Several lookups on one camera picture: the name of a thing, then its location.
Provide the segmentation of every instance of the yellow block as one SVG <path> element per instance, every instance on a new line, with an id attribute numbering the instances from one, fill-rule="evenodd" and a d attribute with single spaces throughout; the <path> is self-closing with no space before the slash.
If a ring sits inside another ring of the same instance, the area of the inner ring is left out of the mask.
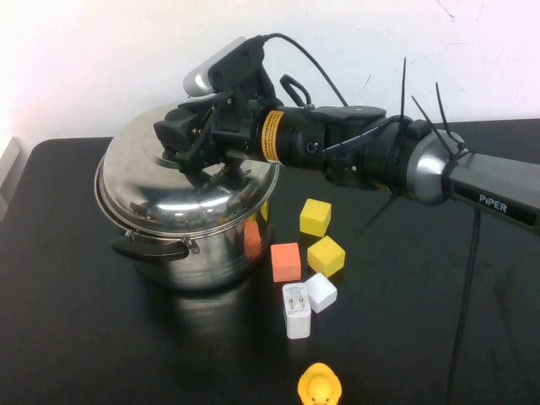
<path id="1" fill-rule="evenodd" d="M 256 222 L 257 221 L 257 213 L 254 213 L 252 215 L 250 215 L 247 219 L 246 219 L 246 222 Z"/>
<path id="2" fill-rule="evenodd" d="M 313 270 L 328 278 L 345 266 L 345 250 L 330 236 L 325 236 L 308 248 L 307 262 Z"/>
<path id="3" fill-rule="evenodd" d="M 321 238 L 327 232 L 331 213 L 330 203 L 308 198 L 300 213 L 300 232 Z"/>

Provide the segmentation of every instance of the black table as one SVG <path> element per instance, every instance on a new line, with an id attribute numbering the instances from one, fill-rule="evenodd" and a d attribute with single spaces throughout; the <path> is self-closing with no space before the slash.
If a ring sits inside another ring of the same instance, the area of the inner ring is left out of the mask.
<path id="1" fill-rule="evenodd" d="M 457 123 L 478 152 L 540 164 L 540 121 Z M 301 373 L 321 361 L 340 403 L 443 403 L 473 222 L 458 202 L 386 201 L 321 175 L 284 170 L 275 241 L 298 231 L 305 199 L 333 204 L 347 251 L 337 302 L 311 336 L 285 336 L 268 259 L 210 297 L 171 294 L 111 251 L 117 229 L 92 181 L 109 139 L 39 145 L 0 226 L 1 403 L 299 403 Z M 306 266 L 304 276 L 311 274 Z M 540 240 L 483 216 L 456 403 L 540 398 Z"/>

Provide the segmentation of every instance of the wooden block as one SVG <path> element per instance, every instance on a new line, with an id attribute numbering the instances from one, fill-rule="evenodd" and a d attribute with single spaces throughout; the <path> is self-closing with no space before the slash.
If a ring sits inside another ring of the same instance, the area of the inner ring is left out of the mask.
<path id="1" fill-rule="evenodd" d="M 345 266 L 345 250 L 325 236 L 307 250 L 307 262 L 310 267 L 327 278 Z"/>
<path id="2" fill-rule="evenodd" d="M 246 219 L 246 222 L 254 222 L 254 221 L 257 221 L 257 213 L 253 213 L 252 215 L 250 215 L 250 216 Z"/>
<path id="3" fill-rule="evenodd" d="M 300 213 L 300 232 L 322 237 L 330 224 L 332 205 L 308 198 Z"/>
<path id="4" fill-rule="evenodd" d="M 302 263 L 298 243 L 272 245 L 270 252 L 274 282 L 300 280 Z"/>

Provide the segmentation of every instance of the black cable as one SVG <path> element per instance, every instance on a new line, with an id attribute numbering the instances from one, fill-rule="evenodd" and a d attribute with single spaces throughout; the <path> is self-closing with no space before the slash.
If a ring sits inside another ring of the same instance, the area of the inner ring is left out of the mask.
<path id="1" fill-rule="evenodd" d="M 461 159 L 462 157 L 468 154 L 474 154 L 474 152 L 470 150 L 463 152 L 463 149 L 465 148 L 465 143 L 459 142 L 457 139 L 455 139 L 451 135 L 450 128 L 448 126 L 448 121 L 446 120 L 445 111 L 442 106 L 442 100 L 440 98 L 439 84 L 435 84 L 435 87 L 437 90 L 437 100 L 439 102 L 439 110 L 440 110 L 440 115 L 442 117 L 443 125 L 445 127 L 448 137 L 450 137 L 450 139 L 453 140 L 457 144 L 457 149 L 458 149 L 457 152 L 454 154 L 450 152 L 450 163 L 445 167 L 445 170 L 442 175 L 443 192 L 447 194 L 448 180 L 450 178 L 450 174 L 456 167 L 459 159 Z M 437 133 L 435 127 L 429 121 L 428 117 L 425 115 L 423 111 L 422 113 L 426 117 L 426 121 L 430 123 L 435 133 Z M 442 137 L 439 134 L 438 136 L 439 136 L 439 140 L 446 146 L 446 148 L 450 149 L 448 147 L 448 144 L 443 141 Z M 472 223 L 472 238 L 471 238 L 471 245 L 469 247 L 469 255 L 468 255 L 468 260 L 467 260 L 467 271 L 465 272 L 465 285 L 463 287 L 462 308 L 460 309 L 459 318 L 457 322 L 456 336 L 454 337 L 454 345 L 452 347 L 450 369 L 448 371 L 448 381 L 446 383 L 446 404 L 447 405 L 450 405 L 452 401 L 452 394 L 454 391 L 454 384 L 456 381 L 457 361 L 459 360 L 459 353 L 460 353 L 460 348 L 462 346 L 462 340 L 463 340 L 463 332 L 465 331 L 465 323 L 467 321 L 469 297 L 471 296 L 471 286 L 473 284 L 474 261 L 476 259 L 476 252 L 478 250 L 478 237 L 480 235 L 480 216 L 481 216 L 480 210 L 476 208 L 474 210 L 474 220 Z"/>
<path id="2" fill-rule="evenodd" d="M 322 77 L 328 82 L 328 84 L 330 84 L 330 87 L 332 88 L 332 90 L 334 90 L 334 93 L 339 98 L 339 100 L 342 102 L 342 104 L 344 106 L 348 106 L 347 101 L 345 101 L 345 99 L 343 98 L 343 96 L 339 92 L 338 88 L 333 83 L 333 81 L 330 79 L 330 77 L 327 75 L 327 73 L 324 71 L 324 69 L 319 64 L 319 62 L 312 55 L 310 55 L 310 53 L 301 44 L 299 44 L 298 42 L 296 42 L 292 38 L 286 36 L 285 34 L 274 33 L 274 34 L 270 34 L 270 35 L 264 35 L 264 40 L 265 41 L 271 40 L 272 38 L 281 38 L 282 40 L 286 40 L 287 42 L 289 42 L 292 45 L 296 46 L 299 49 L 299 51 L 302 52 L 311 61 L 311 63 L 313 63 L 315 65 L 315 67 L 319 70 L 319 72 L 321 72 Z"/>
<path id="3" fill-rule="evenodd" d="M 279 80 L 281 83 L 283 89 L 287 92 L 289 97 L 293 99 L 294 103 L 298 107 L 306 107 L 307 105 L 311 104 L 311 96 L 310 93 L 307 91 L 307 89 L 296 79 L 292 78 L 288 74 L 284 74 L 282 78 Z M 302 93 L 304 93 L 305 102 L 302 101 L 298 93 L 296 93 L 293 89 L 293 86 L 300 90 Z"/>
<path id="4" fill-rule="evenodd" d="M 403 119 L 405 117 L 405 76 L 407 74 L 407 58 L 403 59 L 403 72 L 402 72 L 402 103 L 399 116 L 401 117 L 400 125 L 403 127 Z"/>
<path id="5" fill-rule="evenodd" d="M 454 337 L 454 347 L 448 373 L 448 383 L 446 384 L 446 404 L 451 404 L 454 382 L 456 380 L 457 361 L 459 359 L 459 350 L 462 345 L 463 331 L 465 330 L 465 321 L 469 306 L 469 297 L 471 295 L 471 285 L 473 284 L 474 260 L 478 249 L 478 237 L 480 235 L 480 210 L 474 210 L 474 223 L 472 225 L 471 247 L 469 249 L 469 258 L 467 260 L 467 272 L 465 274 L 465 286 L 463 287 L 462 308 L 457 322 L 456 336 Z"/>

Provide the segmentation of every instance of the rubber duck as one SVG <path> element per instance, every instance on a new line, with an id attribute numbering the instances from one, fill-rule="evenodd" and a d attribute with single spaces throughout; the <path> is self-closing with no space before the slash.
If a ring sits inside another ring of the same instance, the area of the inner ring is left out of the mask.
<path id="1" fill-rule="evenodd" d="M 298 381 L 304 405 L 337 405 L 342 389 L 338 377 L 323 363 L 312 364 Z"/>

